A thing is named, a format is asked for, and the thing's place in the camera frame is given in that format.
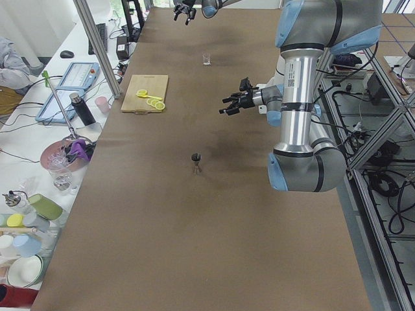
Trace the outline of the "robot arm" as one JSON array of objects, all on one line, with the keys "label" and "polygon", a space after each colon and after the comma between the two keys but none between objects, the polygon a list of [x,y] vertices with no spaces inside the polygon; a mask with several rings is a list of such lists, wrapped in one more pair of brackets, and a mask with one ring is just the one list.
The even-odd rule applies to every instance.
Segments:
[{"label": "robot arm", "polygon": [[196,5],[201,6],[202,15],[206,19],[213,18],[217,12],[225,6],[230,6],[237,3],[238,0],[183,0],[174,1],[173,8],[173,20],[177,20],[178,17],[183,14],[185,16],[185,25],[188,25],[190,21],[194,20],[197,14]]},{"label": "robot arm", "polygon": [[280,127],[268,156],[268,177],[279,191],[324,192],[346,172],[346,160],[314,113],[318,58],[324,49],[346,54],[371,47],[381,32],[381,1],[289,1],[283,8],[276,47],[285,61],[283,90],[256,90],[243,80],[238,93],[224,99],[224,113],[264,104],[267,119]]}]

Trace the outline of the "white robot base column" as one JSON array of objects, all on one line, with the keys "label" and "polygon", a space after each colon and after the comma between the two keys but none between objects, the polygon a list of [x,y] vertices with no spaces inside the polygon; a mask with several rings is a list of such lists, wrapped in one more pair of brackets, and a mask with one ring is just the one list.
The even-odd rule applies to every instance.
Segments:
[{"label": "white robot base column", "polygon": [[284,81],[284,74],[285,74],[285,60],[281,56],[279,56],[277,63],[276,63],[272,84],[274,85],[282,84]]}]

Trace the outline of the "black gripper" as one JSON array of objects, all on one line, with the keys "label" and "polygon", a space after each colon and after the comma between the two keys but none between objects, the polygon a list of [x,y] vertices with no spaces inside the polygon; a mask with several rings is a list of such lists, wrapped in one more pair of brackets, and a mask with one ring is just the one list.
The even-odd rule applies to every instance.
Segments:
[{"label": "black gripper", "polygon": [[241,109],[253,108],[255,106],[263,105],[263,96],[260,89],[232,93],[229,97],[222,99],[223,103],[230,104],[226,108],[219,110],[220,114],[235,115],[240,113]]},{"label": "black gripper", "polygon": [[195,0],[183,0],[182,3],[175,5],[174,7],[174,20],[178,19],[180,14],[186,13],[187,18],[185,20],[185,25],[188,25],[191,20],[194,20],[196,16],[196,9],[193,8],[195,5]]}]

